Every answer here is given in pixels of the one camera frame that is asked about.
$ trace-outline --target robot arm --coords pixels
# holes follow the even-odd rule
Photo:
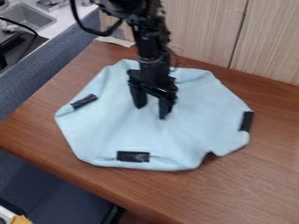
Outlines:
[[[94,31],[80,22],[75,0],[71,7],[79,26],[99,36],[109,36],[126,21],[132,28],[138,48],[140,70],[129,70],[129,87],[137,108],[147,104],[147,95],[159,99],[159,116],[164,119],[177,99],[175,79],[170,77],[170,32],[160,0],[101,0],[100,9],[119,20],[106,31]]]

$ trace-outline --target cabinet door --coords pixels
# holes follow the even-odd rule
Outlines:
[[[170,46],[178,54],[228,67],[247,0],[162,0],[171,30]],[[101,16],[102,27],[113,19]],[[130,30],[123,26],[126,39]]]
[[[299,0],[249,0],[232,68],[299,85]]]

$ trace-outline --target black cable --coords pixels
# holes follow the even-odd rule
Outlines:
[[[108,28],[106,31],[96,31],[94,29],[88,28],[84,26],[78,16],[78,11],[76,7],[76,1],[70,0],[71,9],[73,13],[73,17],[76,20],[78,26],[85,32],[92,33],[94,35],[102,36],[102,37],[108,37],[111,36],[111,34],[122,24],[122,19],[120,18],[114,25],[112,25],[110,28]]]
[[[9,22],[9,23],[14,24],[14,25],[18,25],[18,26],[24,27],[25,29],[27,29],[27,30],[33,32],[35,36],[38,36],[38,33],[37,33],[36,31],[34,31],[31,27],[29,27],[29,26],[27,26],[27,25],[25,25],[25,24],[20,24],[20,23],[18,23],[18,22],[16,22],[16,21],[10,20],[10,19],[8,19],[8,18],[6,18],[6,17],[0,17],[0,20]]]

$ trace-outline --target countertop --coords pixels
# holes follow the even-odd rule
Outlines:
[[[54,12],[46,12],[45,10],[40,9],[36,6],[37,0],[10,0],[10,6],[16,5],[16,4],[27,4],[31,6],[32,8],[42,11],[45,14],[48,14],[49,16],[56,18],[57,21],[55,24],[50,25],[49,27],[45,28],[42,31],[38,32],[38,35],[47,38],[47,39],[53,39],[56,36],[58,36],[61,32],[65,31],[70,26],[74,25],[76,21],[73,18],[73,14],[71,11],[70,5],[67,5],[65,7],[60,8],[59,10],[56,10]],[[97,5],[93,4],[88,7],[83,7],[82,5],[78,4],[78,14],[80,18],[84,18],[92,11],[96,10],[98,7]]]
[[[155,224],[298,223],[299,87],[286,83],[179,57],[181,67],[214,73],[255,112],[247,147],[181,172],[100,168],[74,156],[55,112],[103,67],[135,56],[134,47],[93,42],[1,123],[0,149]]]

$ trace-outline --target towel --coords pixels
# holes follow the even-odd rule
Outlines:
[[[56,113],[77,158],[97,166],[173,172],[198,168],[207,153],[223,157],[249,143],[253,111],[212,73],[187,68],[171,73],[178,100],[160,120],[156,97],[148,95],[147,106],[135,107],[129,69],[139,69],[138,62],[124,59],[105,67]],[[78,102],[81,107],[74,107]]]

